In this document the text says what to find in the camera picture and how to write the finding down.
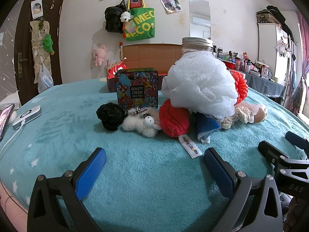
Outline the person right hand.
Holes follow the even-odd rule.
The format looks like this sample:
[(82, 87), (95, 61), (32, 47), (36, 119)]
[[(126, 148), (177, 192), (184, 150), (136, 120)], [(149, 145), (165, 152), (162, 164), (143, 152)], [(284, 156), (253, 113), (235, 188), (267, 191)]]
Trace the person right hand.
[(308, 231), (308, 200), (292, 198), (283, 231)]

